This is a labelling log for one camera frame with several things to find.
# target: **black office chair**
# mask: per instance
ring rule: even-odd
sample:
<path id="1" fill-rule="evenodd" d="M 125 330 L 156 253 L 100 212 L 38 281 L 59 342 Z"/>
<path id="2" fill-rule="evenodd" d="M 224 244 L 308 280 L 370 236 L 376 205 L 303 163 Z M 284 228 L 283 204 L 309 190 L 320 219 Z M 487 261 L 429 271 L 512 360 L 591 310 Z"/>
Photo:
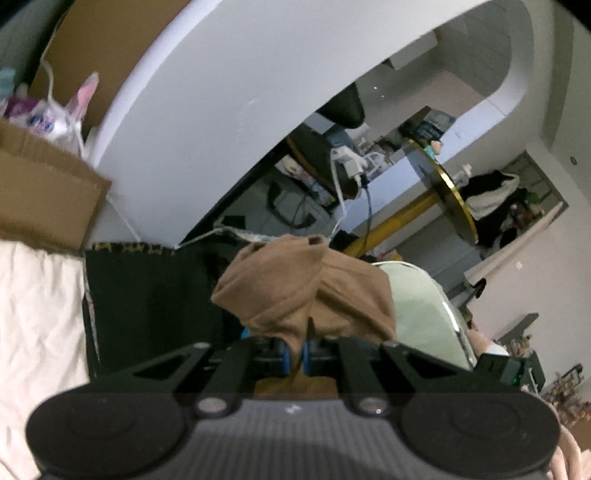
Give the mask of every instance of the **black office chair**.
<path id="1" fill-rule="evenodd" d="M 328 120 L 344 127 L 358 128 L 365 121 L 365 111 L 359 99 L 357 86 L 352 83 L 343 91 L 332 97 L 327 103 L 317 110 Z M 213 228 L 214 222 L 229 208 L 238 198 L 257 180 L 281 161 L 286 155 L 292 156 L 302 168 L 318 181 L 328 192 L 336 198 L 336 189 L 330 169 L 330 152 L 333 146 L 324 136 L 312 130 L 305 124 L 297 126 L 293 132 L 276 145 L 261 161 L 252 167 L 231 189 L 227 192 L 203 217 L 203 219 L 191 230 L 184 241 L 189 241 Z M 345 199 L 354 199 L 358 193 L 358 185 L 349 179 L 345 169 L 337 165 L 337 178 Z M 275 200 L 281 194 L 277 185 L 271 185 L 267 196 L 267 208 L 271 213 L 277 213 Z M 291 219 L 276 217 L 291 225 Z M 296 228 L 306 228 L 306 220 Z"/>

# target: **white curved shelf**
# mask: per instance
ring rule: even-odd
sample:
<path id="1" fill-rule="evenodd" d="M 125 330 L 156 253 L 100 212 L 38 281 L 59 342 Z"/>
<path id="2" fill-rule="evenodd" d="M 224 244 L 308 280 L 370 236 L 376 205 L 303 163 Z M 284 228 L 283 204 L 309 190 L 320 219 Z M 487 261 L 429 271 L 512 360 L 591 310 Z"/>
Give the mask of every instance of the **white curved shelf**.
<path id="1" fill-rule="evenodd" d="M 310 112 L 482 3 L 193 0 L 114 100 L 92 162 L 142 239 L 175 245 Z"/>

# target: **black cable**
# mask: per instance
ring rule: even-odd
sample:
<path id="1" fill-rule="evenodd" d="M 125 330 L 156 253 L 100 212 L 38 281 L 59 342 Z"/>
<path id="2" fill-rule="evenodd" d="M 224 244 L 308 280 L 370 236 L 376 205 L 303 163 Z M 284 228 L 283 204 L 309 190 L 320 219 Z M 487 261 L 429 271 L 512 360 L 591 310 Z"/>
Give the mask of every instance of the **black cable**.
<path id="1" fill-rule="evenodd" d="M 363 245 L 361 245 L 361 248 L 359 249 L 359 252 L 357 253 L 356 258 L 361 257 L 361 252 L 363 252 L 363 250 L 365 249 L 365 247 L 368 244 L 369 233 L 371 232 L 371 220 L 372 220 L 372 217 L 374 216 L 374 212 L 372 210 L 372 205 L 371 205 L 371 195 L 369 194 L 369 181 L 365 175 L 363 175 L 361 177 L 361 185 L 365 189 L 365 194 L 368 197 L 369 217 L 368 217 L 367 231 L 365 232 L 365 239 L 363 240 Z"/>
<path id="2" fill-rule="evenodd" d="M 296 227 L 296 223 L 295 222 L 296 222 L 297 214 L 300 211 L 300 209 L 302 208 L 302 205 L 304 205 L 306 203 L 306 199 L 308 198 L 308 195 L 311 195 L 312 188 L 314 187 L 314 185 L 316 185 L 316 183 L 317 182 L 315 181 L 310 187 L 307 187 L 306 191 L 302 195 L 301 202 L 297 206 L 297 208 L 295 209 L 294 216 L 291 218 L 290 233 L 293 233 L 294 228 Z M 305 217 L 306 217 L 306 207 L 304 206 L 304 218 Z"/>

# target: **white cable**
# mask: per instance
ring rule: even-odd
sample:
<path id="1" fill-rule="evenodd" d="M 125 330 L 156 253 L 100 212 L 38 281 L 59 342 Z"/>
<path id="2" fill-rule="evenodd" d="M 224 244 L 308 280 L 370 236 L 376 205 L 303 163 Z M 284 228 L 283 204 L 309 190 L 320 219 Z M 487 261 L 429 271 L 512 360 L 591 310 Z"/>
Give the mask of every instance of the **white cable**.
<path id="1" fill-rule="evenodd" d="M 340 229 L 341 224 L 343 223 L 343 220 L 347 217 L 347 208 L 345 207 L 345 200 L 343 198 L 343 192 L 340 188 L 339 176 L 336 173 L 336 160 L 334 160 L 332 158 L 330 159 L 330 171 L 332 173 L 333 182 L 335 184 L 336 196 L 339 199 L 340 207 L 343 209 L 343 212 L 342 212 L 342 215 L 340 216 L 339 220 L 337 220 L 332 232 L 330 233 L 329 242 L 335 237 L 336 233 Z"/>

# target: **white wall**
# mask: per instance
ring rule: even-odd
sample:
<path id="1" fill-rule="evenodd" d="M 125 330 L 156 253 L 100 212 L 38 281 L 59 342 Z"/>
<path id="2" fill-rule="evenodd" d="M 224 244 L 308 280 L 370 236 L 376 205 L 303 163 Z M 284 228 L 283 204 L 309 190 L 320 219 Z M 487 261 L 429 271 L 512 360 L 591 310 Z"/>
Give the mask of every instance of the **white wall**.
<path id="1" fill-rule="evenodd" d="M 561 161 L 541 140 L 527 148 L 569 208 L 488 284 L 470 309 L 491 337 L 527 313 L 540 318 L 529 330 L 549 381 L 581 362 L 591 368 L 591 206 Z"/>
<path id="2" fill-rule="evenodd" d="M 591 199 L 591 34 L 574 21 L 573 57 L 562 119 L 558 126 L 553 153 Z M 577 160 L 573 165 L 570 157 Z"/>
<path id="3" fill-rule="evenodd" d="M 548 110 L 544 121 L 543 139 L 552 148 L 564 110 L 569 88 L 574 47 L 573 14 L 561 4 L 554 4 L 554 68 Z"/>
<path id="4" fill-rule="evenodd" d="M 57 16 L 71 0 L 33 0 L 0 30 L 0 67 L 14 67 L 16 81 L 41 54 L 40 41 L 47 40 Z"/>
<path id="5" fill-rule="evenodd" d="M 488 97 L 503 83 L 511 62 L 506 1 L 493 0 L 438 29 L 443 66 Z"/>

